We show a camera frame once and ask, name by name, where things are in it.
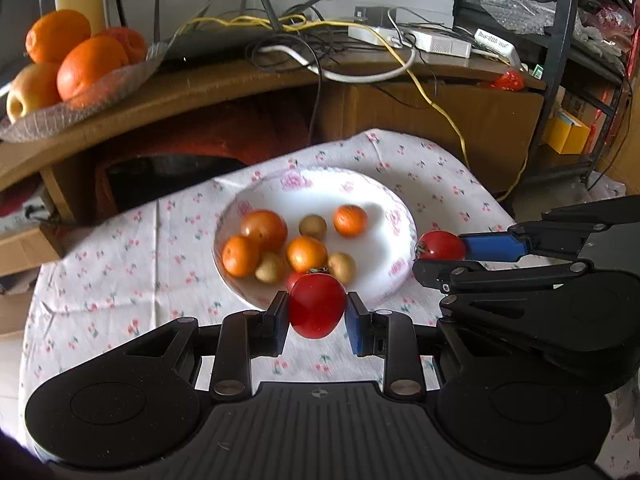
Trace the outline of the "red cherry tomato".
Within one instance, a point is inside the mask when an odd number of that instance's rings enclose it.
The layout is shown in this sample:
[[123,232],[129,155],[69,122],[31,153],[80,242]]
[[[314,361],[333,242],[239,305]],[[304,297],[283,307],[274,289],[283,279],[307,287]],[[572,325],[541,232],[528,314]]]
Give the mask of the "red cherry tomato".
[[457,235],[441,230],[430,231],[420,236],[416,258],[462,261],[466,258],[466,246]]
[[288,320],[307,339],[321,339],[334,330],[346,309],[343,285],[331,274],[301,276],[288,295]]
[[291,272],[288,274],[288,278],[285,281],[285,288],[287,292],[292,292],[296,282],[305,275],[305,272]]

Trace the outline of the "small orange tangerine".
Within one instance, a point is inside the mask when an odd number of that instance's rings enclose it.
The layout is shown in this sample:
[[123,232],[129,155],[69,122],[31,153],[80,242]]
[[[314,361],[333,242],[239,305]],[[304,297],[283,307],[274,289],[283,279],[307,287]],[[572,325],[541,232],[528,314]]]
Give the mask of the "small orange tangerine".
[[288,243],[286,258],[294,271],[307,272],[323,268],[328,252],[320,240],[310,236],[299,236]]

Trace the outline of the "large orange persimmon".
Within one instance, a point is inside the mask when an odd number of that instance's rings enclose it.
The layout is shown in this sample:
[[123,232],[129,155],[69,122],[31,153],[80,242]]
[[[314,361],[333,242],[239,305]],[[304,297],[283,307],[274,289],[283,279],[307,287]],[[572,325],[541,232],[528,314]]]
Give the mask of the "large orange persimmon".
[[240,233],[254,240],[263,252],[278,252],[288,238],[288,225],[280,214],[258,209],[242,218]]

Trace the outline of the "small brown longan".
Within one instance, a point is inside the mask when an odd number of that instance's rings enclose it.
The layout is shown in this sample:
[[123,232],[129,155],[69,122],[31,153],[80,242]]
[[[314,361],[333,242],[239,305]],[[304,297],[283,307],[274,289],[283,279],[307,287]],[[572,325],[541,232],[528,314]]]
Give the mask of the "small brown longan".
[[298,232],[301,236],[312,237],[315,240],[324,240],[326,238],[326,220],[318,214],[307,214],[298,225]]

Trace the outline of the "white floral plate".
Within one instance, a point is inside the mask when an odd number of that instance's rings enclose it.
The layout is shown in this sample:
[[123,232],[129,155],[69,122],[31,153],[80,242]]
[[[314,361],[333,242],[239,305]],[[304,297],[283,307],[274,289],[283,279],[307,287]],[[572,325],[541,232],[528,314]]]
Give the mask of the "white floral plate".
[[310,167],[237,192],[218,218],[213,259],[252,307],[305,271],[332,274],[375,307],[408,280],[414,246],[412,214],[390,188],[354,170]]

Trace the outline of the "yellow box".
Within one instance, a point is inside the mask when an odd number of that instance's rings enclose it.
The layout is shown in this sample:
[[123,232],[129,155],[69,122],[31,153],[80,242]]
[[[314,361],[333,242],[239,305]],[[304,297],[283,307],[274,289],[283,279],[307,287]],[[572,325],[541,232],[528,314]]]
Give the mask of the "yellow box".
[[566,110],[559,110],[548,121],[542,143],[560,155],[580,155],[589,133],[589,126]]

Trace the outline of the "cherry print tablecloth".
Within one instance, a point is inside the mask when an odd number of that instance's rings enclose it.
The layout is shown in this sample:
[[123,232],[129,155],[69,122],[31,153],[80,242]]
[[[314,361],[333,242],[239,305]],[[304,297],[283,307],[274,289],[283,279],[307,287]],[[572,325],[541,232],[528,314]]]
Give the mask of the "cherry print tablecloth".
[[503,230],[509,215],[436,143],[369,130],[227,174],[108,220],[40,271],[25,328],[20,395],[179,315],[214,324],[242,308],[213,263],[221,211],[272,177],[302,188],[311,166],[355,170],[393,191],[421,228]]

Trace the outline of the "small red ornament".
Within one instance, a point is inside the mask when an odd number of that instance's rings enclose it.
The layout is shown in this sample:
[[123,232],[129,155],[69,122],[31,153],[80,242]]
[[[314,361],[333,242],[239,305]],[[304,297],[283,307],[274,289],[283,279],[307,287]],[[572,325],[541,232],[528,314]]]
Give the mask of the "small red ornament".
[[498,90],[521,91],[525,88],[525,81],[518,70],[506,70],[490,86]]

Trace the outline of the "white modem box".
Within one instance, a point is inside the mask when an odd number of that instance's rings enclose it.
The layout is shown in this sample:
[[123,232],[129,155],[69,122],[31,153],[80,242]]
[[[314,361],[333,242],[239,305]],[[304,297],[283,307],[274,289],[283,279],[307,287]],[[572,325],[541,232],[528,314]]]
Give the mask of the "white modem box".
[[405,35],[416,48],[424,53],[448,55],[454,58],[469,58],[472,46],[469,42],[451,36],[409,29]]

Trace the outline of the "wooden tv stand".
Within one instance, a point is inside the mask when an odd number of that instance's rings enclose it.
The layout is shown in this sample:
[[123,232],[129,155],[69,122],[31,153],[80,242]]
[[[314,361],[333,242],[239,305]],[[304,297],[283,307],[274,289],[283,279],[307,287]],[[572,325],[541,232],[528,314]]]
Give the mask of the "wooden tv stand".
[[436,142],[469,159],[490,192],[516,179],[544,107],[541,81],[502,90],[506,66],[432,56],[401,78],[362,86],[245,61],[157,75],[54,138],[1,148],[4,188],[41,181],[62,219],[113,217],[208,178],[370,128]]

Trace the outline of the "black metal shelf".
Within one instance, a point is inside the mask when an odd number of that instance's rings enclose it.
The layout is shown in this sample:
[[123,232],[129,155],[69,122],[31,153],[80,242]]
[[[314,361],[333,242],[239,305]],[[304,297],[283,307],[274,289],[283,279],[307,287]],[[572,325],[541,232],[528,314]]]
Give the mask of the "black metal shelf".
[[[518,180],[588,177],[632,99],[639,0],[457,0],[454,21],[513,44],[523,67],[544,83],[544,105]],[[578,154],[560,154],[544,142],[562,105],[594,115]]]

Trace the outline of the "white power strip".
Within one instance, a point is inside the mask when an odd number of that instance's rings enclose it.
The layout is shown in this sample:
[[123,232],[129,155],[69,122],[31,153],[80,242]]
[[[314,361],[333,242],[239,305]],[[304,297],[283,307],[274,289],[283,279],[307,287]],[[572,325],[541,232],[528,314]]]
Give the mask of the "white power strip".
[[372,44],[372,46],[383,47],[384,44],[389,44],[394,49],[410,47],[408,41],[401,39],[398,31],[394,28],[380,26],[362,28],[349,25],[347,27],[347,33],[349,38],[363,41],[366,44]]

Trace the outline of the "glass fruit dish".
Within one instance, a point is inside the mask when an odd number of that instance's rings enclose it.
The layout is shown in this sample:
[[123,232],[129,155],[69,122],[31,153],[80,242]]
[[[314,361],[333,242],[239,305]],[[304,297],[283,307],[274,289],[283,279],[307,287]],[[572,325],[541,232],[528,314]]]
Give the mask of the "glass fruit dish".
[[1,140],[9,143],[26,143],[57,136],[61,132],[114,106],[137,91],[160,67],[170,42],[152,44],[146,59],[138,64],[114,70],[87,90],[68,101],[36,110],[14,124],[9,119],[1,122]]

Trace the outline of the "large orange front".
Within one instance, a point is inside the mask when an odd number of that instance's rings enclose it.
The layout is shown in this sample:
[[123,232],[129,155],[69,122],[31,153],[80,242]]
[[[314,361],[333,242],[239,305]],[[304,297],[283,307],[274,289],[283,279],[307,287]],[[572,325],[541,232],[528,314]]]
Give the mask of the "large orange front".
[[128,64],[128,55],[117,39],[91,37],[74,47],[64,58],[56,76],[58,94],[63,101],[68,101],[105,75]]

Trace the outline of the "large orange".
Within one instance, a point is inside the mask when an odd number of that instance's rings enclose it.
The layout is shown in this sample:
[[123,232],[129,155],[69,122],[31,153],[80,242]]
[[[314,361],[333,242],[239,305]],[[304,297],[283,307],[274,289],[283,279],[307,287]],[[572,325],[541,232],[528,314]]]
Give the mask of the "large orange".
[[62,9],[43,15],[29,29],[25,49],[34,63],[61,63],[66,55],[91,37],[84,14]]
[[117,39],[91,37],[74,47],[64,58],[56,76],[58,94],[63,101],[68,101],[105,75],[128,64],[128,55]]

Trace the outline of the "yellow red apple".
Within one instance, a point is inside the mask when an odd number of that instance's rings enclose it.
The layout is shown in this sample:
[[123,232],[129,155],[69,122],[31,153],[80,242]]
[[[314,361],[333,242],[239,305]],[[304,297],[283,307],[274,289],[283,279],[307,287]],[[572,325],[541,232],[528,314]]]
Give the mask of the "yellow red apple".
[[6,98],[6,114],[12,124],[36,110],[62,101],[56,85],[59,68],[56,63],[35,63],[17,74]]

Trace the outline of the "large orange top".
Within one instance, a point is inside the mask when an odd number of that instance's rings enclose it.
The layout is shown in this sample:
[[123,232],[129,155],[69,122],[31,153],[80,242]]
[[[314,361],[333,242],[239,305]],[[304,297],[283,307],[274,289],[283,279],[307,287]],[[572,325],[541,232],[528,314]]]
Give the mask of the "large orange top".
[[91,37],[84,14],[62,9],[43,15],[29,29],[25,49],[34,63],[61,63],[66,55]]

